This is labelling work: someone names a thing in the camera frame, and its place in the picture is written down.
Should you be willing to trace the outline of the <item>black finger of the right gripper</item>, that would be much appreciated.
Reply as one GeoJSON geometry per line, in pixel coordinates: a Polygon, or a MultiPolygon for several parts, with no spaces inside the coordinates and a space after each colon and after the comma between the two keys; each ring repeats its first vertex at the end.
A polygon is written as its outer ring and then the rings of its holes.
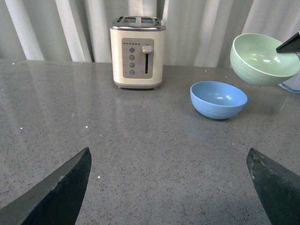
{"type": "Polygon", "coordinates": [[[290,39],[276,48],[277,53],[299,53],[300,52],[300,32],[298,31],[290,39]]]}

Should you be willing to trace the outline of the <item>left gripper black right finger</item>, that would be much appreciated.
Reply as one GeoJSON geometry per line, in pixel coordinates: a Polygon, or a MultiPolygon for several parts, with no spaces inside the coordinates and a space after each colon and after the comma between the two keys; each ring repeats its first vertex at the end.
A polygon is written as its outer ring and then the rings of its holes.
{"type": "Polygon", "coordinates": [[[273,225],[300,223],[300,176],[254,148],[247,167],[269,221],[273,225]]]}

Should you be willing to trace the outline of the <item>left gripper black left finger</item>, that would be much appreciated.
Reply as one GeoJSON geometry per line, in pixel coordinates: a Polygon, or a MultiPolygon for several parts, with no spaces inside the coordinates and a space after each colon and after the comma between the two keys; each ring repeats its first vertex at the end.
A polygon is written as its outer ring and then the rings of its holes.
{"type": "Polygon", "coordinates": [[[85,196],[91,153],[84,148],[0,210],[2,225],[74,225],[85,196]]]}

